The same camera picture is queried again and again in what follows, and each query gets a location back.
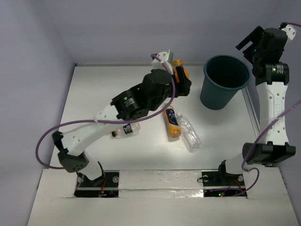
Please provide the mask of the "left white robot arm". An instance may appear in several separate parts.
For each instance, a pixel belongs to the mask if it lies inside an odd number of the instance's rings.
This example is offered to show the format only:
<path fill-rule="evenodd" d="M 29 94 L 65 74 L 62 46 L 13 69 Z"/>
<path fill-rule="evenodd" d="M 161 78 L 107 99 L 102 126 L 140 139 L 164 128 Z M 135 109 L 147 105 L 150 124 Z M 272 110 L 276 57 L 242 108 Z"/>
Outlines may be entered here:
<path fill-rule="evenodd" d="M 92 186 L 100 186 L 106 177 L 102 165 L 88 157 L 85 149 L 114 129 L 146 117 L 150 111 L 157 110 L 167 98 L 187 96 L 190 87 L 191 81 L 183 66 L 175 66 L 172 75 L 164 69 L 152 69 L 144 76 L 142 83 L 114 97 L 96 115 L 94 122 L 85 123 L 65 133 L 53 133 L 60 164 L 67 172 L 81 175 Z"/>

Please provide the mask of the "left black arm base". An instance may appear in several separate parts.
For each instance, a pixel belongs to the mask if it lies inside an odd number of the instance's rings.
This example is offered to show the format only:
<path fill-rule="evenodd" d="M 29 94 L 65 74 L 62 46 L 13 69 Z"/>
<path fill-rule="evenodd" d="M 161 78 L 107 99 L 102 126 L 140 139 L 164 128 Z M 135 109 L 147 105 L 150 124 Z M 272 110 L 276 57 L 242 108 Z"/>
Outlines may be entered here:
<path fill-rule="evenodd" d="M 78 198 L 118 198 L 119 196 L 119 171 L 104 171 L 102 176 L 94 181 L 89 180 L 82 173 L 77 172 L 77 184 L 74 196 Z"/>

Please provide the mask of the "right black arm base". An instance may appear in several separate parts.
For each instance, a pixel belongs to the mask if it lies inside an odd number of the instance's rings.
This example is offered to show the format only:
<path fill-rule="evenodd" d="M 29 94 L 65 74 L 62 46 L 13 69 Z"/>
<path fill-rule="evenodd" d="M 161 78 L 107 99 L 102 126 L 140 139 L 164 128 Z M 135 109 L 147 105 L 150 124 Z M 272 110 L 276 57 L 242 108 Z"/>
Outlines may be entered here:
<path fill-rule="evenodd" d="M 203 185 L 204 197 L 247 197 L 243 175 L 227 173 L 222 164 L 218 170 L 202 171 L 197 182 Z"/>

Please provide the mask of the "crushed clear plastic bottle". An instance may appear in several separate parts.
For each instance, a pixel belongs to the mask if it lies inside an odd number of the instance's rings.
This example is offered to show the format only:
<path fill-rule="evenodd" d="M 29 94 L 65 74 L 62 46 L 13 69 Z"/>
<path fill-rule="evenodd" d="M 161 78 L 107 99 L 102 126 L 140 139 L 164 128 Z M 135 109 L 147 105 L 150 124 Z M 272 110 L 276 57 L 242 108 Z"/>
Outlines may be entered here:
<path fill-rule="evenodd" d="M 201 140 L 193 128 L 191 122 L 184 117 L 181 113 L 176 114 L 178 125 L 180 126 L 181 133 L 187 143 L 188 150 L 194 152 L 200 148 Z"/>

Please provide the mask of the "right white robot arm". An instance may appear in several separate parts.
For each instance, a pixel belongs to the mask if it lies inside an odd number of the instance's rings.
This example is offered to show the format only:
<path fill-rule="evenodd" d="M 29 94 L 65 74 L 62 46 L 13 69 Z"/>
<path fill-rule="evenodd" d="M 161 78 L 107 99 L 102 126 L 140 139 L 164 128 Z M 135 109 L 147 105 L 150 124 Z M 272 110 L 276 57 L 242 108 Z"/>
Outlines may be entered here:
<path fill-rule="evenodd" d="M 241 154 L 219 165 L 216 178 L 220 184 L 228 184 L 253 164 L 270 166 L 295 155 L 296 148 L 289 145 L 285 128 L 289 66 L 280 61 L 285 45 L 295 36 L 296 30 L 288 22 L 278 28 L 257 26 L 236 46 L 253 67 L 260 101 L 260 134 L 253 143 L 243 145 Z"/>

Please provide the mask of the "orange drink bottle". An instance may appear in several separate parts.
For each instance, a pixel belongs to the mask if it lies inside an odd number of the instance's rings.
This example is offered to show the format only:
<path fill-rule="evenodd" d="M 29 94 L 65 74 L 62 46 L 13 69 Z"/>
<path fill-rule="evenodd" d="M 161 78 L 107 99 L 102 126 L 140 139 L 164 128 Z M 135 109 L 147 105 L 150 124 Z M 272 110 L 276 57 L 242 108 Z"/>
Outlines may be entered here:
<path fill-rule="evenodd" d="M 172 66 L 173 66 L 176 83 L 182 83 L 185 81 L 185 79 L 189 79 L 188 71 L 184 67 L 182 59 L 173 60 Z"/>

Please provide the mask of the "tall orange blue-label bottle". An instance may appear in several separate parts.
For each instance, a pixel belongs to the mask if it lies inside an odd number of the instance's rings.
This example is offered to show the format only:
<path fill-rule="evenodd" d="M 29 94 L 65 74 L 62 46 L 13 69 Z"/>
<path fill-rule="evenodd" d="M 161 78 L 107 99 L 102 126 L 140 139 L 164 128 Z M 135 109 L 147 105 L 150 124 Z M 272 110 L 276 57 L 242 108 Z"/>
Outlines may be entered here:
<path fill-rule="evenodd" d="M 181 129 L 177 122 L 174 108 L 171 105 L 164 111 L 164 117 L 168 136 L 171 138 L 179 137 L 181 135 Z"/>

